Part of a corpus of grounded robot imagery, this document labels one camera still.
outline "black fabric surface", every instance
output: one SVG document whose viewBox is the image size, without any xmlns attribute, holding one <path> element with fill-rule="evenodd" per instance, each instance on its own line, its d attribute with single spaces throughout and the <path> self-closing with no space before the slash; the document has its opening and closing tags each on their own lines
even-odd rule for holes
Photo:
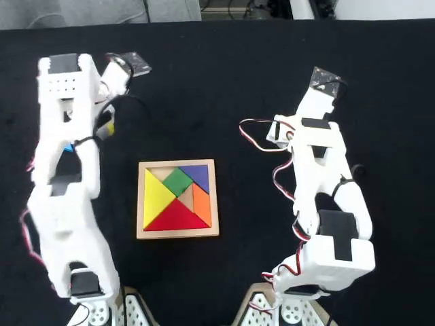
<svg viewBox="0 0 435 326">
<path fill-rule="evenodd" d="M 138 51 L 154 68 L 133 81 L 116 134 L 104 142 L 94 201 L 122 281 L 162 325 L 228 325 L 245 292 L 293 254 L 290 203 L 273 187 L 284 153 L 262 153 L 238 131 L 246 117 L 292 114 L 313 66 L 347 80 L 332 119 L 372 216 L 377 266 L 346 292 L 340 325 L 429 325 L 434 288 L 435 20 L 202 22 L 0 33 L 0 325 L 66 325 L 75 309 L 51 290 L 26 252 L 18 216 L 32 188 L 25 173 L 38 140 L 37 60 Z M 263 139 L 266 126 L 248 130 Z M 137 163 L 214 158 L 220 236 L 135 240 Z M 292 170 L 280 180 L 294 189 Z M 334 298 L 322 301 L 327 308 Z"/>
</svg>

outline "blue component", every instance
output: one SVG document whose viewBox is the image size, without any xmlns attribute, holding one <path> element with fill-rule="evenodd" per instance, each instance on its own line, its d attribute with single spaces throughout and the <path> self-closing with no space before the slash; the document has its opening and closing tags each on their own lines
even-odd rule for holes
<svg viewBox="0 0 435 326">
<path fill-rule="evenodd" d="M 63 149 L 64 151 L 70 151 L 71 153 L 74 151 L 72 144 L 69 144 L 68 146 L 65 146 Z"/>
</svg>

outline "red triangle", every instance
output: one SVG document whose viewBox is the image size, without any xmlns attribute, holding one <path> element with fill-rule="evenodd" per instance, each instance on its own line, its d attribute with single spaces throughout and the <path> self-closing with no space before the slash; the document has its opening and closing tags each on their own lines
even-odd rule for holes
<svg viewBox="0 0 435 326">
<path fill-rule="evenodd" d="M 175 199 L 161 212 L 145 231 L 205 229 L 209 226 Z"/>
</svg>

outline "tangram puzzle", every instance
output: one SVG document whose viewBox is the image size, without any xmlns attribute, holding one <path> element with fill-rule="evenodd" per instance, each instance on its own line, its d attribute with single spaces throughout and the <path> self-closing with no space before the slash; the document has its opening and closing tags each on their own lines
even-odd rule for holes
<svg viewBox="0 0 435 326">
<path fill-rule="evenodd" d="M 219 235 L 213 160 L 140 162 L 137 238 Z"/>
</svg>

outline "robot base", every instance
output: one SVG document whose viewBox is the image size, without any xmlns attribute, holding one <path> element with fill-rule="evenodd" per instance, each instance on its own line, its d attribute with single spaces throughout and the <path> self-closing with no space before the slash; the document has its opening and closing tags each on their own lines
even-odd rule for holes
<svg viewBox="0 0 435 326">
<path fill-rule="evenodd" d="M 249 302 L 261 308 L 271 308 L 275 303 L 275 294 L 268 283 L 253 284 L 239 308 L 232 326 L 324 326 L 328 322 L 328 313 L 316 301 L 286 299 L 282 305 L 270 314 L 249 307 Z"/>
<path fill-rule="evenodd" d="M 143 298 L 133 289 L 126 288 L 127 326 L 158 326 Z M 79 306 L 67 326 L 124 326 L 124 304 L 119 296 L 116 315 L 113 310 L 108 311 L 96 307 L 95 304 Z"/>
</svg>

